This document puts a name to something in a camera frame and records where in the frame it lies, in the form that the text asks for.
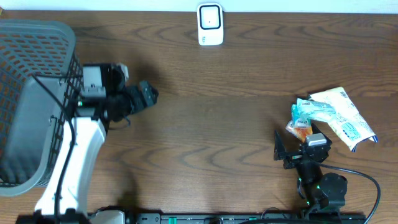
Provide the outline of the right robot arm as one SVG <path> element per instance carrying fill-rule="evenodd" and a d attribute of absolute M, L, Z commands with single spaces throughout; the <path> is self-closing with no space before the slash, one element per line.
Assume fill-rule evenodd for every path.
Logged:
<path fill-rule="evenodd" d="M 297 171 L 297 191 L 308 205 L 300 216 L 306 220 L 316 213 L 339 215 L 340 208 L 345 205 L 348 185 L 342 175 L 322 173 L 321 165 L 329 156 L 332 141 L 315 124 L 312 130 L 313 134 L 306 136 L 299 149 L 292 152 L 286 150 L 279 133 L 274 133 L 274 160 L 282 160 L 284 169 Z"/>

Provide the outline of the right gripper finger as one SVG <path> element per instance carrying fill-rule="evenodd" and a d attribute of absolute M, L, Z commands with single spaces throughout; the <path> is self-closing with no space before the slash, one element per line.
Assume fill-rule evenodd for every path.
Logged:
<path fill-rule="evenodd" d="M 312 127 L 312 132 L 313 132 L 313 134 L 322 134 L 323 132 L 316 126 L 316 124 L 315 123 L 312 123 L 312 125 L 311 125 L 311 127 Z"/>
<path fill-rule="evenodd" d="M 284 160 L 284 158 L 286 157 L 286 149 L 279 133 L 276 130 L 274 131 L 274 141 L 274 160 Z"/>

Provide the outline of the teal white tissue pack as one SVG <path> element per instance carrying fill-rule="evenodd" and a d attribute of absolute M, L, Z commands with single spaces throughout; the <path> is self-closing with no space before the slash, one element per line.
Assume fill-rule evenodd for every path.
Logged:
<path fill-rule="evenodd" d="M 321 122 L 330 122 L 336 117 L 334 107 L 327 103 L 312 100 L 297 100 L 297 111 L 301 118 Z"/>

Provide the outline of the small teal tissue pack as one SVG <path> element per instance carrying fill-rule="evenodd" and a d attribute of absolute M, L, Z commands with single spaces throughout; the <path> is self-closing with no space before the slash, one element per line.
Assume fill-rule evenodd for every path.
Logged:
<path fill-rule="evenodd" d="M 291 107 L 291 115 L 291 122 L 294 128 L 309 128 L 311 126 L 311 121 L 309 119 L 303 119 L 300 116 L 296 104 L 293 104 Z"/>

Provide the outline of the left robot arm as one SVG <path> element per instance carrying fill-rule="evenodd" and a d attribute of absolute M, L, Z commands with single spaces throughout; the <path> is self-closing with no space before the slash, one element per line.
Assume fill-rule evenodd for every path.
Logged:
<path fill-rule="evenodd" d="M 17 223 L 131 223 L 127 210 L 104 207 L 87 212 L 88 190 L 109 122 L 143 111 L 157 103 L 159 92 L 146 80 L 138 86 L 83 88 L 74 101 L 73 116 L 63 127 L 63 141 L 47 188 L 31 215 Z"/>

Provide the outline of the large white snack bag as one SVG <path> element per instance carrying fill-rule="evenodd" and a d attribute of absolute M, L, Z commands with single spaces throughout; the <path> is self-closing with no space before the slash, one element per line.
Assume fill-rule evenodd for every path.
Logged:
<path fill-rule="evenodd" d="M 310 94 L 309 99 L 329 104 L 335 109 L 336 115 L 328 124 L 351 152 L 356 151 L 360 142 L 378 142 L 376 133 L 360 115 L 343 87 Z"/>

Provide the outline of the orange small snack pack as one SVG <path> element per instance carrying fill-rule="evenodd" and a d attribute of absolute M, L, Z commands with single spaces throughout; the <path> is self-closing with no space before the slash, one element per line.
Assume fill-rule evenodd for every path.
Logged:
<path fill-rule="evenodd" d="M 293 134 L 297 139 L 301 140 L 302 142 L 305 142 L 307 136 L 313 134 L 312 127 L 309 126 L 305 128 L 295 128 L 293 127 L 291 121 L 287 123 L 285 128 L 290 134 Z"/>

